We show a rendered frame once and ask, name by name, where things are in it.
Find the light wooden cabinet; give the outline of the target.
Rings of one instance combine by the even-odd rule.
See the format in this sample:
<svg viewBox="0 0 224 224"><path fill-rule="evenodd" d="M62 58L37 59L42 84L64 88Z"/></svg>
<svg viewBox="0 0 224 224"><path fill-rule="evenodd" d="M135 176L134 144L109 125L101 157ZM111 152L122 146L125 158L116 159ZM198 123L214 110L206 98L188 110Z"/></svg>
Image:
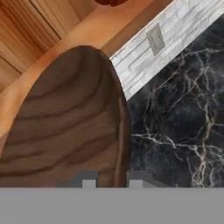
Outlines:
<svg viewBox="0 0 224 224"><path fill-rule="evenodd" d="M29 89L64 51L113 55L173 0L0 0L0 150Z"/></svg>

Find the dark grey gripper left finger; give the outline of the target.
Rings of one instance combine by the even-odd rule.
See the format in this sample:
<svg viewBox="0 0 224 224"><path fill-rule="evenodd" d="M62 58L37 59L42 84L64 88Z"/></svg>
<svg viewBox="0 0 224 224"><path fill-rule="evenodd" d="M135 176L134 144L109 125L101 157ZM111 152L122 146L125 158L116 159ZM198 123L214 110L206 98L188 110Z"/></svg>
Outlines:
<svg viewBox="0 0 224 224"><path fill-rule="evenodd" d="M56 186L66 188L96 188L98 186L98 172L78 171L74 178L60 182Z"/></svg>

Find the reddish brown bowl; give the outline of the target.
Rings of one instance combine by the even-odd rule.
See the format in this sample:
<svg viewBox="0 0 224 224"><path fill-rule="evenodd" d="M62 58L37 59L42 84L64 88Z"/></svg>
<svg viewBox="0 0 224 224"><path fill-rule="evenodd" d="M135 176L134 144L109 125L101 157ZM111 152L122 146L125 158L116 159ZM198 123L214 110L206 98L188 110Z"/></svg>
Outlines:
<svg viewBox="0 0 224 224"><path fill-rule="evenodd" d="M116 7L118 5L124 4L129 0L95 0L100 5L109 5L111 7Z"/></svg>

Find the brown wooden bowl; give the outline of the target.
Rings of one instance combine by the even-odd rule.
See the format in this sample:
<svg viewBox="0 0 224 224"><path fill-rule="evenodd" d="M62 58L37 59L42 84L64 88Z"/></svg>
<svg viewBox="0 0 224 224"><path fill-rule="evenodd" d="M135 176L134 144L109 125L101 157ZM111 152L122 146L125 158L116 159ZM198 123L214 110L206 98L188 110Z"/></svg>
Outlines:
<svg viewBox="0 0 224 224"><path fill-rule="evenodd" d="M124 187L130 116L109 57L79 45L57 57L25 97L0 154L0 187L73 186L80 175Z"/></svg>

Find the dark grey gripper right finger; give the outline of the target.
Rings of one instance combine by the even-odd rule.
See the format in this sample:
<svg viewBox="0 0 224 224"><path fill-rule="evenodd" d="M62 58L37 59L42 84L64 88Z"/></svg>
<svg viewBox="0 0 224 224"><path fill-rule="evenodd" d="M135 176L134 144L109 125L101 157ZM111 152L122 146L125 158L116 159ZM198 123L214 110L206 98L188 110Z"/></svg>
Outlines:
<svg viewBox="0 0 224 224"><path fill-rule="evenodd" d="M166 188L162 182L155 180L147 171L127 171L127 187L128 188Z"/></svg>

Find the grey wall socket plate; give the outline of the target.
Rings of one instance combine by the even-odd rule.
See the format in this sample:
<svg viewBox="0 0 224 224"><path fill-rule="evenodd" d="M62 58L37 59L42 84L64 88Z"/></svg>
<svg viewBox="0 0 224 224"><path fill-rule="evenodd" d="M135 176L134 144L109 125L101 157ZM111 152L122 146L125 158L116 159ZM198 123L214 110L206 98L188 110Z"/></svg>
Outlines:
<svg viewBox="0 0 224 224"><path fill-rule="evenodd" d="M152 29L146 33L147 39L150 43L150 48L153 55L156 56L163 48L165 48L165 41L159 24L156 24Z"/></svg>

